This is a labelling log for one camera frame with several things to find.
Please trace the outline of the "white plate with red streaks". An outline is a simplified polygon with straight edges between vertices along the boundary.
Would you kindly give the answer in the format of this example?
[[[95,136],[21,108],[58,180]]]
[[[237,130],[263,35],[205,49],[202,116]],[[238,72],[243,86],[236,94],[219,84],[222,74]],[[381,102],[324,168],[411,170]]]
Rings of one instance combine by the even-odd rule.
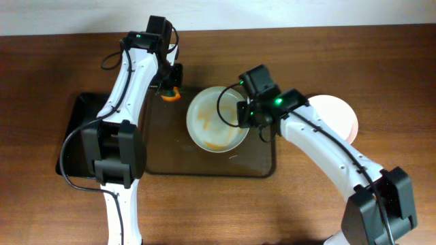
[[[352,144],[358,134],[358,119],[348,103],[332,95],[312,96],[309,103],[334,132]]]

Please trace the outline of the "green and orange sponge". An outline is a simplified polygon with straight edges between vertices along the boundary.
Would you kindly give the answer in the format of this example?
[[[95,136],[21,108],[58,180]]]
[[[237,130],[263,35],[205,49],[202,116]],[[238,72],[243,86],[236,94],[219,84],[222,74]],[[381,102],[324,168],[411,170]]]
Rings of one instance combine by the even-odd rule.
[[[181,92],[177,86],[174,86],[171,90],[164,90],[161,98],[167,102],[175,102],[181,98]]]

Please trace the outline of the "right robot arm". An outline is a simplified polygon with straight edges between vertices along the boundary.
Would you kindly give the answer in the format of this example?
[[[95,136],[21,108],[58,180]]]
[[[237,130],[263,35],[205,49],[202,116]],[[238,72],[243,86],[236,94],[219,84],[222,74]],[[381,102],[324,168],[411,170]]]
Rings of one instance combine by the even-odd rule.
[[[238,126],[267,126],[300,148],[336,186],[346,202],[338,233],[325,244],[394,244],[418,225],[411,178],[370,160],[335,133],[309,100],[281,92],[266,66],[239,76],[248,95],[237,104]]]

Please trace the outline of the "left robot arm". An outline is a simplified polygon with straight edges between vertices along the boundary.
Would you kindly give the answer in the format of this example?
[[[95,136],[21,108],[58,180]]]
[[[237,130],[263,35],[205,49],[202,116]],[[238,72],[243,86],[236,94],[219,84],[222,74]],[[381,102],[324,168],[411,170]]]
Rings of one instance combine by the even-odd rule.
[[[146,144],[139,129],[149,89],[178,99],[183,67],[172,23],[150,16],[145,31],[130,31],[120,41],[120,72],[96,119],[80,136],[89,171],[106,202],[109,244],[141,244],[137,192],[146,167]]]

